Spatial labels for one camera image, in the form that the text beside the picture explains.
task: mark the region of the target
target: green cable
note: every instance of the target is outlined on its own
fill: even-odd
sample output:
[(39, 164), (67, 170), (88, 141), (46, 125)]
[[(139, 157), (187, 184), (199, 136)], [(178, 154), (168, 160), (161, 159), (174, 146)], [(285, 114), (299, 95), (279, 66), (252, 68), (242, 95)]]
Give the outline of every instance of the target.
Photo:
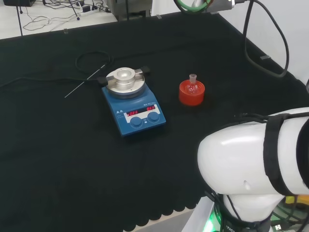
[(209, 4), (210, 0), (208, 0), (207, 2), (203, 3), (202, 5), (200, 5), (198, 7), (187, 6), (181, 0), (177, 0), (177, 2), (181, 5), (181, 7), (185, 8), (186, 10), (191, 11), (191, 12), (196, 12), (196, 11), (199, 11), (199, 10), (206, 8), (207, 5)]

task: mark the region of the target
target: black fabric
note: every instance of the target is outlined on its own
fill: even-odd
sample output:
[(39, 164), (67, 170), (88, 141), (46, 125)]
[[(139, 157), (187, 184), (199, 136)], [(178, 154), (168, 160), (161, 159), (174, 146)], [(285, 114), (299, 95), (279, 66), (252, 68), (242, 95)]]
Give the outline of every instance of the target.
[(301, 128), (296, 145), (296, 160), (299, 173), (309, 188), (309, 120)]
[[(264, 75), (245, 60), (241, 35), (219, 15), (163, 15), (0, 41), (0, 84), (19, 77), (86, 79), (83, 52), (151, 72), (166, 125), (122, 138), (96, 81), (20, 80), (0, 88), (2, 232), (121, 232), (194, 208), (204, 196), (201, 140), (240, 113), (309, 106), (305, 86)], [(254, 46), (250, 56), (263, 55)], [(94, 71), (102, 56), (81, 60)], [(265, 67), (280, 71), (273, 62)], [(178, 100), (189, 74), (206, 88), (199, 107)]]
[(293, 193), (284, 183), (278, 160), (279, 132), (287, 116), (288, 114), (280, 114), (270, 117), (267, 121), (263, 143), (263, 160), (265, 174), (274, 189), (283, 196), (293, 196)]

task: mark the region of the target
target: green light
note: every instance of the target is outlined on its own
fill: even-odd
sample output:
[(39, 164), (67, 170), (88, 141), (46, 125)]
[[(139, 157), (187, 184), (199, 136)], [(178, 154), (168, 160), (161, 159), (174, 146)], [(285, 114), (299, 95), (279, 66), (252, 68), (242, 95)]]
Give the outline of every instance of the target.
[(203, 232), (212, 232), (213, 231), (213, 224), (211, 222), (211, 220), (209, 219), (206, 224), (205, 227), (203, 229)]

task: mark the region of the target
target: blue knob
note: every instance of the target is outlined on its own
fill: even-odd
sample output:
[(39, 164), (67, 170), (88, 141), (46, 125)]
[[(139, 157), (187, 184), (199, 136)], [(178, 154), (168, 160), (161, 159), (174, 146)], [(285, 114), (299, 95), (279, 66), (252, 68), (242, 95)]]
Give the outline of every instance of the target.
[(133, 117), (131, 118), (131, 126), (133, 127), (140, 127), (141, 126), (141, 119), (139, 117)]
[(151, 122), (156, 122), (159, 120), (159, 115), (157, 112), (151, 112), (149, 113), (148, 115), (148, 120), (151, 121)]

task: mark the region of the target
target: red lid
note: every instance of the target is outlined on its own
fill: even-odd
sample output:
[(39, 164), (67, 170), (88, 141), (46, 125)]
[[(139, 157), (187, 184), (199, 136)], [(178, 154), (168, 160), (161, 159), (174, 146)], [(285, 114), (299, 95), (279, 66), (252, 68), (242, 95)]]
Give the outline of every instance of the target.
[(190, 80), (185, 80), (179, 86), (179, 100), (182, 104), (195, 106), (200, 105), (204, 100), (205, 86), (197, 81), (197, 93), (187, 93), (185, 87), (190, 84)]

